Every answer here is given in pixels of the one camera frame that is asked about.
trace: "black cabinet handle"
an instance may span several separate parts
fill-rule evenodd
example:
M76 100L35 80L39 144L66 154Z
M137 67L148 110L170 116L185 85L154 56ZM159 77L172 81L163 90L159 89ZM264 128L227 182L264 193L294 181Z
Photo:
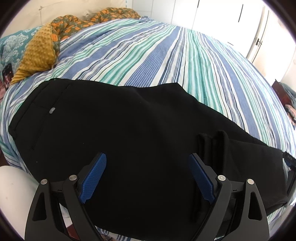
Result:
M242 8L244 7L244 5L242 5ZM239 20L240 20L240 17L241 17L241 15L242 15L242 9L241 9L241 13L240 13L240 15L239 15ZM239 22L239 21L238 21Z

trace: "black garment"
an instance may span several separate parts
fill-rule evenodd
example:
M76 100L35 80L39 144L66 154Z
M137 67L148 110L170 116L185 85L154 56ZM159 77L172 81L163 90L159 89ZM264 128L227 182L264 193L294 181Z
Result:
M65 180L105 153L107 167L85 208L96 226L127 237L193 236L209 208L188 168L195 152L229 180L252 178L267 210L287 198L282 152L177 83L135 88L47 81L22 104L9 132L38 181Z

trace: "orange floral pattern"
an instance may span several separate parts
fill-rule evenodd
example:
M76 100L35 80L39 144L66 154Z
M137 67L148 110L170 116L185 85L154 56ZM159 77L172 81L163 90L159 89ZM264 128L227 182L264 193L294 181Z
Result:
M52 43L55 55L59 55L59 44L61 40L67 39L78 31L88 28L97 23L103 23L110 20L122 18L139 19L140 15L130 8L112 8L108 7L98 12L90 20L84 21L73 15L65 15L55 18L51 22Z

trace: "teal pillow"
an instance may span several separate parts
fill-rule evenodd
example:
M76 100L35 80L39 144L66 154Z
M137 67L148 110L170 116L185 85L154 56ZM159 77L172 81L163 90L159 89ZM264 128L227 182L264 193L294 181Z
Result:
M21 30L0 39L0 79L2 70L9 63L12 65L13 73L16 72L28 42L40 28L41 26Z

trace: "beige upholstered headboard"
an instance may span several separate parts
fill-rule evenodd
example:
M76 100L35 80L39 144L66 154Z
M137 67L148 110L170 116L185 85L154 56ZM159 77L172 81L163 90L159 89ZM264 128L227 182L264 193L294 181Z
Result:
M126 0L30 0L15 16L1 37L72 14L83 20L106 7L126 7Z

